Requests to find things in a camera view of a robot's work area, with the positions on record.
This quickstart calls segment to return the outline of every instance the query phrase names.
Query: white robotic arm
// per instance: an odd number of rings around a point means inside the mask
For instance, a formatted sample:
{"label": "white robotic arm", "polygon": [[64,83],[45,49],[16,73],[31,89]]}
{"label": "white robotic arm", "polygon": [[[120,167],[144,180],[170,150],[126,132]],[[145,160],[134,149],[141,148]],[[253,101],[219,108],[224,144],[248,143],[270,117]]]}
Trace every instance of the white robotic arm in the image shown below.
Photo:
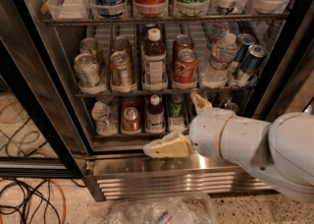
{"label": "white robotic arm", "polygon": [[273,124],[213,108],[190,124],[199,154],[229,160],[274,190],[314,202],[314,116],[288,113]]}

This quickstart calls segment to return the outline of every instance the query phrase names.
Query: refrigerator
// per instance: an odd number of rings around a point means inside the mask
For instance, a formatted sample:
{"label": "refrigerator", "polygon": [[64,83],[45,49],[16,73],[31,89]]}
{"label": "refrigerator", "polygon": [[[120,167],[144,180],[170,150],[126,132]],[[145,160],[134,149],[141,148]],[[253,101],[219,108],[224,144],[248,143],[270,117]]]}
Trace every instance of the refrigerator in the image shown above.
{"label": "refrigerator", "polygon": [[[164,14],[152,18],[140,17],[135,13],[133,0],[127,0],[127,11],[119,18],[97,17],[88,10],[87,17],[58,19],[52,16],[58,10],[47,8],[49,0],[0,0],[0,3],[0,75],[58,155],[58,158],[1,157],[1,176],[82,178],[96,201],[272,189],[227,161],[213,161],[197,153],[187,158],[153,159],[142,148],[169,132],[167,101],[174,92],[185,97],[187,126],[194,117],[188,103],[193,91],[206,92],[207,98],[213,99],[219,92],[230,91],[238,115],[270,122],[289,111],[310,113],[314,97],[313,0],[288,0],[285,9],[274,14],[244,10],[217,15],[206,9],[205,14],[192,17],[175,15],[178,3],[167,0]],[[181,33],[193,38],[195,51],[202,57],[208,50],[208,26],[225,22],[235,25],[238,33],[254,34],[267,49],[254,84],[213,88],[198,83],[188,89],[177,89],[168,66],[165,89],[143,88],[139,39],[145,24],[160,26],[167,57],[172,54],[174,39]],[[111,42],[119,35],[132,45],[136,82],[129,92],[113,90],[106,63],[107,88],[102,93],[113,95],[117,101],[118,132],[104,137],[96,133],[91,115],[97,95],[81,92],[74,63],[83,39],[98,39],[102,54],[108,59]],[[166,126],[162,134],[144,129],[145,101],[156,93],[165,105]],[[133,95],[143,105],[142,128],[136,135],[126,135],[121,129],[121,104],[124,98]]]}

